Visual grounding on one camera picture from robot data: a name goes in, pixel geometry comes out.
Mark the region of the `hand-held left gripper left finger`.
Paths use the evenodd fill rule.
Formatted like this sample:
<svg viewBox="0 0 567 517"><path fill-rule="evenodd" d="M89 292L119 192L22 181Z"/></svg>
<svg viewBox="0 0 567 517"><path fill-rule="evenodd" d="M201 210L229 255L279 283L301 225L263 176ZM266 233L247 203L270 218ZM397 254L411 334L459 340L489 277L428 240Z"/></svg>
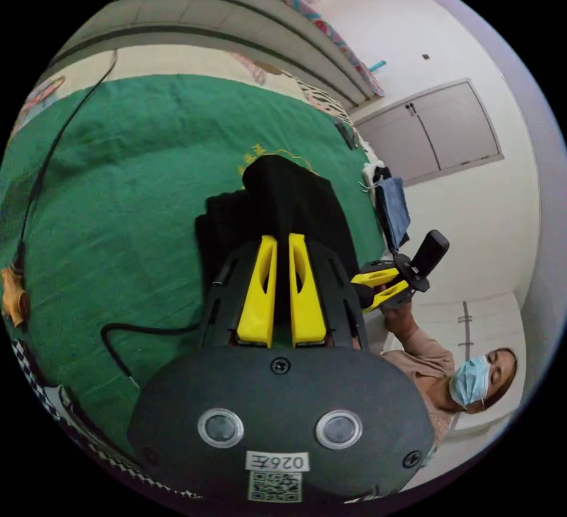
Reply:
<svg viewBox="0 0 567 517"><path fill-rule="evenodd" d="M272 347L278 243L262 236L236 330L244 344Z"/></svg>

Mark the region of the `person's right hand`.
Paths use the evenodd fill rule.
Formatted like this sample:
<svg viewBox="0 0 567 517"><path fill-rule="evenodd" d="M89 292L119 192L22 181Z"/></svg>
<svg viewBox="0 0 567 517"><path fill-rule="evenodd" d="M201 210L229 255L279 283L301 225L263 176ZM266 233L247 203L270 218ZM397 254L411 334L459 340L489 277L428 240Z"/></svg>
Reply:
<svg viewBox="0 0 567 517"><path fill-rule="evenodd" d="M412 314L412 301L401 303L397 308L382 307L384 325L400 342L411 338L418 330Z"/></svg>

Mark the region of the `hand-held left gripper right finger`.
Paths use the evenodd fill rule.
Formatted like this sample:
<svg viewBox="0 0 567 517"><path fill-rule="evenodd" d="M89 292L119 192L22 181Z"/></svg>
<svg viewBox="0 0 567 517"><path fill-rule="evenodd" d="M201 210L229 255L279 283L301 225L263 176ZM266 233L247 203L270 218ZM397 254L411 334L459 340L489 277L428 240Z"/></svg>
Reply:
<svg viewBox="0 0 567 517"><path fill-rule="evenodd" d="M291 233L288 249L292 344L319 345L326 339L327 328L305 236Z"/></svg>

